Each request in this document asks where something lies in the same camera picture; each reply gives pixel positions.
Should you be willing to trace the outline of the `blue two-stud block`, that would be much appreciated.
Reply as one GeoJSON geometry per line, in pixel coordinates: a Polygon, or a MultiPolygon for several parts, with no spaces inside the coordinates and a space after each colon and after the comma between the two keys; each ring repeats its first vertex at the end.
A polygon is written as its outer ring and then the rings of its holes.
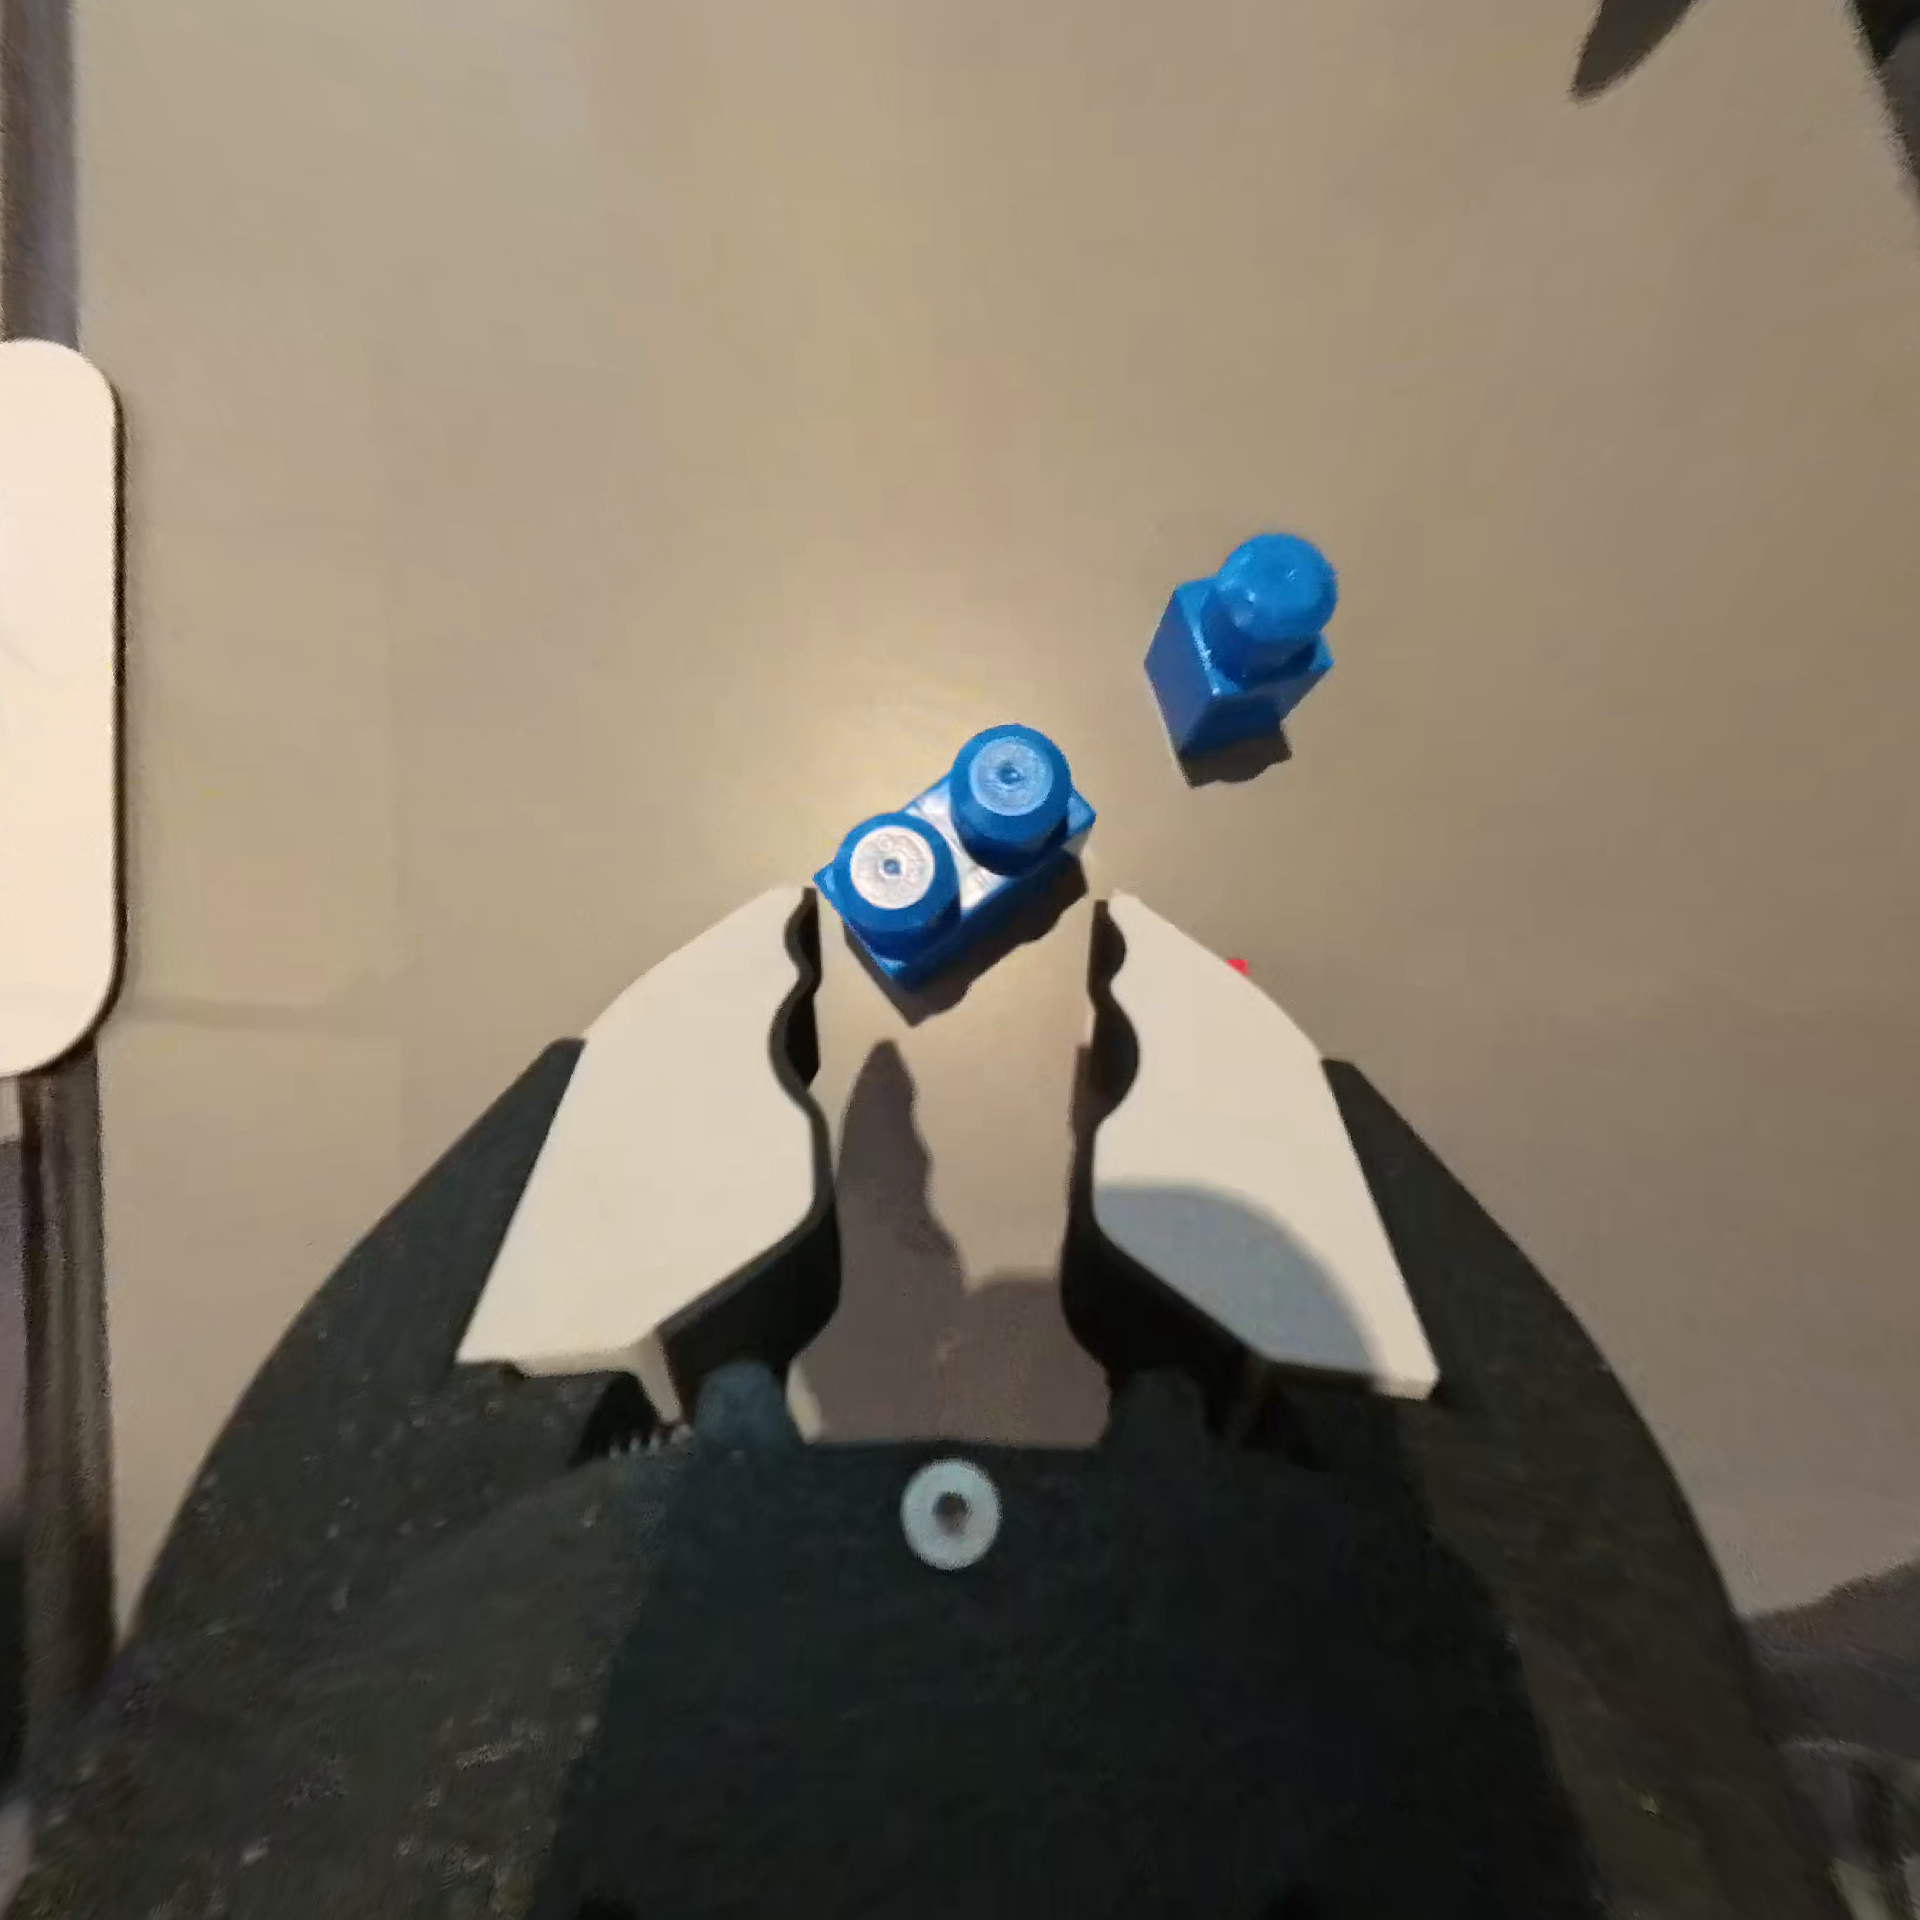
{"type": "Polygon", "coordinates": [[[917,988],[1072,874],[1092,827],[1057,739],[993,724],[915,801],[847,827],[815,885],[876,971],[917,988]]]}

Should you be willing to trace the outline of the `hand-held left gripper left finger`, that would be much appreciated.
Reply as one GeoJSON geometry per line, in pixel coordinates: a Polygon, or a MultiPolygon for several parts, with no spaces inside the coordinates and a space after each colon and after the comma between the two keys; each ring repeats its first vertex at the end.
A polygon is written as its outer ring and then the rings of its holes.
{"type": "Polygon", "coordinates": [[[586,1026],[455,1347],[525,1377],[633,1376],[664,1419],[740,1354],[773,1265],[828,1223],[812,1101],[817,894],[773,885],[633,977],[586,1026]]]}

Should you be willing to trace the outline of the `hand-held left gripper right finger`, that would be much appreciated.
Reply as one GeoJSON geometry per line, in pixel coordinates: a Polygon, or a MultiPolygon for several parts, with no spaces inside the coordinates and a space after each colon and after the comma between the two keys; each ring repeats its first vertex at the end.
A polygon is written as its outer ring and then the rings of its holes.
{"type": "Polygon", "coordinates": [[[1307,1027],[1132,892],[1096,909],[1069,1223],[1181,1327],[1428,1401],[1439,1362],[1307,1027]]]}

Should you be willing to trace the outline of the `blue one-stud block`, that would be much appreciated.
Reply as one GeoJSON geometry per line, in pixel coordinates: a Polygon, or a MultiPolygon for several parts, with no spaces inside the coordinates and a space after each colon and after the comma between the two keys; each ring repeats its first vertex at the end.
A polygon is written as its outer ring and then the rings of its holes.
{"type": "Polygon", "coordinates": [[[1339,577],[1307,535],[1239,541],[1213,576],[1174,589],[1144,651],[1144,680],[1181,762],[1283,732],[1331,671],[1339,577]]]}

